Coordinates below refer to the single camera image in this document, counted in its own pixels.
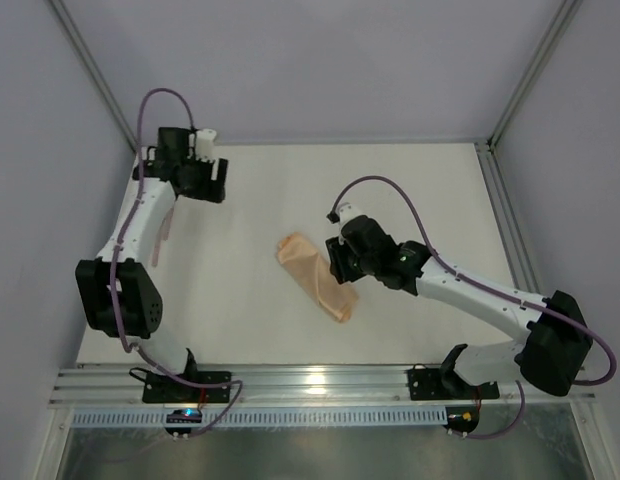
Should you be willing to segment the peach satin cloth napkin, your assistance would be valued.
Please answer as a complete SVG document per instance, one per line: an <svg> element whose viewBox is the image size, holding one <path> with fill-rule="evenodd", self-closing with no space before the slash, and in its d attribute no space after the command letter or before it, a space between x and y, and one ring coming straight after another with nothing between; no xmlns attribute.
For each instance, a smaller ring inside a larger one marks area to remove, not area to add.
<svg viewBox="0 0 620 480"><path fill-rule="evenodd" d="M334 321L350 320L359 300L355 289L339 284L329 263L306 236L294 232L277 244L276 258L304 292Z"/></svg>

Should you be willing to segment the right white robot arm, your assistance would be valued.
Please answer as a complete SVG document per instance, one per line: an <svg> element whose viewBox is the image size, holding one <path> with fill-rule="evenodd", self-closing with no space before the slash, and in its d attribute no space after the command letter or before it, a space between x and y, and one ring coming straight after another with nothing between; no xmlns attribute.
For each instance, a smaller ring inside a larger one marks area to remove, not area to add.
<svg viewBox="0 0 620 480"><path fill-rule="evenodd" d="M351 207L328 219L339 228L326 242L330 272L338 283L370 276L390 290L454 307L508 336L502 343L452 348L439 366L450 396L459 398L488 383L525 380L564 397L575 385L592 340L571 295L557 291L543 297L467 280L463 271L444 268L426 245L395 242L376 220Z"/></svg>

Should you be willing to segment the pink handled table knife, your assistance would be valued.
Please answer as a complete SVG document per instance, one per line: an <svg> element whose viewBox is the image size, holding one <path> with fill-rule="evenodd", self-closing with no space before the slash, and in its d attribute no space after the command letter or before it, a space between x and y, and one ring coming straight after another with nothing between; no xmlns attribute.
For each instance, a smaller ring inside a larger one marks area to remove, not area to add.
<svg viewBox="0 0 620 480"><path fill-rule="evenodd" d="M150 259L150 264L153 268L155 268L159 262L160 250L161 250L161 245L162 245L163 237L164 237L164 228L165 228L165 222L162 222L161 225L159 226L159 229L158 229L158 232L155 238L155 243L154 243L154 247L153 247L153 251L152 251L152 255Z"/></svg>

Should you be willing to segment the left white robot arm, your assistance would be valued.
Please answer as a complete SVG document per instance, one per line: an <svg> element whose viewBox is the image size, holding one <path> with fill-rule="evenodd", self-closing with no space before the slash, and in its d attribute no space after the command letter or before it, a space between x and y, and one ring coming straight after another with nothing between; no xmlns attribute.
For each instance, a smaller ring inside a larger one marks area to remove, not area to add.
<svg viewBox="0 0 620 480"><path fill-rule="evenodd" d="M89 327L147 363L145 403L193 403L204 392L228 391L228 376L201 372L191 350L162 327L164 302L149 273L178 199L225 199L229 163L215 155L216 137L212 129L159 128L156 143L136 155L113 233L94 259L75 269Z"/></svg>

